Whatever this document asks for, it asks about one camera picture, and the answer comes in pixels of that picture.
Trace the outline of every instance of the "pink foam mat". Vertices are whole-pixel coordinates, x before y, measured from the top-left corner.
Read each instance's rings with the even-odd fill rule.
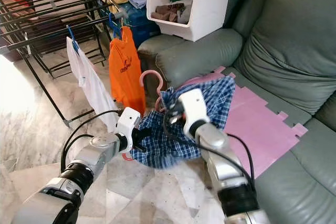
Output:
[[[285,112],[275,114],[267,102],[247,87],[236,85],[225,132],[239,136],[250,149],[254,162],[255,177],[283,156],[299,142],[308,130],[301,124],[289,127],[283,122]],[[249,171],[249,162],[243,146],[230,137],[230,145],[238,155],[243,167]]]

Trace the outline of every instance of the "white storage box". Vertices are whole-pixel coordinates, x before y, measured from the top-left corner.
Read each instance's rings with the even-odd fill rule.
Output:
[[[176,35],[196,41],[222,27],[228,0],[193,0],[188,24],[179,24],[152,18],[157,6],[169,0],[147,0],[147,18],[155,21],[163,34]]]

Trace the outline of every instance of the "white tile floor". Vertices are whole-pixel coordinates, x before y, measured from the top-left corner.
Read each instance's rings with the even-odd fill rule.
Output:
[[[45,60],[65,57],[59,51]],[[72,74],[53,80],[31,62],[67,118],[90,108]],[[108,68],[95,67],[109,90]],[[0,56],[0,68],[0,222],[8,224],[29,195],[58,176],[64,141],[88,117],[67,128],[23,61],[13,64]],[[106,128],[96,120],[83,132],[97,135]],[[85,140],[77,143],[70,156],[83,145]],[[224,215],[208,183],[200,159],[154,170],[118,156],[86,193],[77,223],[222,224]]]

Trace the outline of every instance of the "blue clip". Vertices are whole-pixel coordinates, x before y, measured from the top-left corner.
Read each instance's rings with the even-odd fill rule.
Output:
[[[67,25],[67,29],[69,30],[70,36],[72,38],[72,45],[74,47],[74,50],[76,51],[76,53],[78,53],[79,46],[78,46],[77,42],[75,41],[74,34],[72,33],[72,30],[71,30],[69,25]]]

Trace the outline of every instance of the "plaid fabric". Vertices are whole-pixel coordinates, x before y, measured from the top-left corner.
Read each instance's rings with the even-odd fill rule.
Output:
[[[175,103],[182,93],[197,88],[202,91],[207,107],[207,115],[211,122],[218,129],[223,130],[228,117],[232,96],[235,91],[235,83],[232,77],[223,77],[209,82],[192,84],[182,87],[177,91],[174,91],[174,89],[170,87],[167,91],[161,92],[163,104],[168,108],[171,104]],[[132,149],[132,157],[146,166],[159,169],[173,166],[182,159],[200,157],[200,149],[168,139],[162,127],[163,117],[163,113],[151,111],[148,116],[142,119],[139,130],[152,128],[152,135],[145,137],[140,142],[140,144],[146,148],[146,152],[143,153],[139,150]],[[167,126],[167,129],[174,136],[186,142],[194,143],[193,139],[183,134],[183,125],[180,122]]]

